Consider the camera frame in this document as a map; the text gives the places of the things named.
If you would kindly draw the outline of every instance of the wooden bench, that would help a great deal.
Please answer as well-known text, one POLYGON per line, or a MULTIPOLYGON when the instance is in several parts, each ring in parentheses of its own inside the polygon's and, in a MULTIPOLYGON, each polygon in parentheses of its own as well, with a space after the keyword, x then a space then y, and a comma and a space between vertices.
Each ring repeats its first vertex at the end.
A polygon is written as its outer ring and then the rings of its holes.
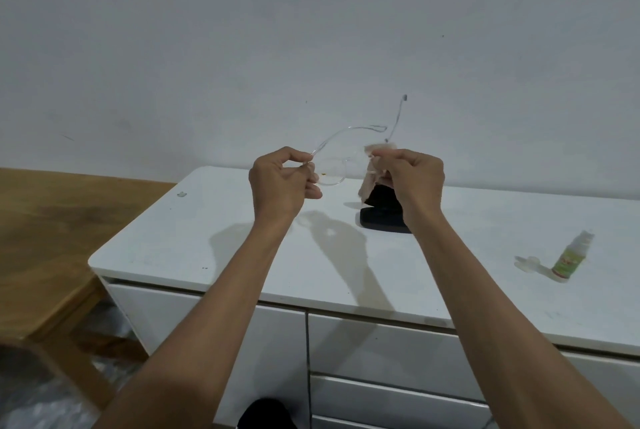
POLYGON ((115 389, 85 352, 144 354, 74 331, 106 295, 87 259, 172 186, 0 168, 0 343, 35 352, 98 410, 115 389))

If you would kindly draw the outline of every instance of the person's left hand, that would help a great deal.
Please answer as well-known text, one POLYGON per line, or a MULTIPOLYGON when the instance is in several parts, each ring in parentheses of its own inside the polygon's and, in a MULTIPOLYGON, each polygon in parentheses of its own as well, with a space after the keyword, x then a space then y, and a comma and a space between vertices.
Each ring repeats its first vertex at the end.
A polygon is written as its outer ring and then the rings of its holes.
POLYGON ((286 220, 296 217, 305 198, 322 198, 322 191, 315 184, 318 176, 313 163, 297 168, 284 168, 285 161, 299 163, 310 161, 312 156, 290 147, 284 147, 256 159, 249 171, 253 191, 253 209, 258 220, 286 220))

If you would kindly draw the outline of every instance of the forearm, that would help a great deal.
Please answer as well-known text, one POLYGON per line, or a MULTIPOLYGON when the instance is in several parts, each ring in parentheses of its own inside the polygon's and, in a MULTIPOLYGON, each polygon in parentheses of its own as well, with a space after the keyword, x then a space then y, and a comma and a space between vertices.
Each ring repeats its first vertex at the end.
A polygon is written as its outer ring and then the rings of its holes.
POLYGON ((517 310, 441 215, 411 224, 502 429, 631 425, 517 310))
POLYGON ((287 228, 286 222, 254 225, 217 281, 121 390, 95 427, 210 424, 287 228))

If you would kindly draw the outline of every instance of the green label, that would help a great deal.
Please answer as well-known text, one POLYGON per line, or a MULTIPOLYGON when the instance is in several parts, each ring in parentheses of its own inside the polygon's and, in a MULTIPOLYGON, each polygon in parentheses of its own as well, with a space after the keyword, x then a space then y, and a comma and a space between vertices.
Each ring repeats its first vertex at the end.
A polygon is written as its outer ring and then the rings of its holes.
POLYGON ((553 267, 553 271, 560 277, 569 279, 571 274, 578 269, 580 263, 584 260, 583 255, 576 254, 574 251, 565 249, 558 262, 553 267))

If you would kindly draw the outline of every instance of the person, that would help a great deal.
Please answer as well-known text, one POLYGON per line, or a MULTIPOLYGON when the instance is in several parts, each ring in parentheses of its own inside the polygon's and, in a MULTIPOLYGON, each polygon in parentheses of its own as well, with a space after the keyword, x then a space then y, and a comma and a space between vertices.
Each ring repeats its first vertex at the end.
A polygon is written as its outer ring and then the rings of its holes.
MULTIPOLYGON (((448 224, 440 208, 442 161, 406 149, 372 154, 391 176, 404 221, 500 428, 631 429, 517 310, 448 224)), ((249 172, 255 222, 247 239, 95 429, 211 424, 278 247, 305 199, 322 196, 313 167, 286 168, 288 160, 306 163, 311 155, 285 147, 256 160, 249 172)))

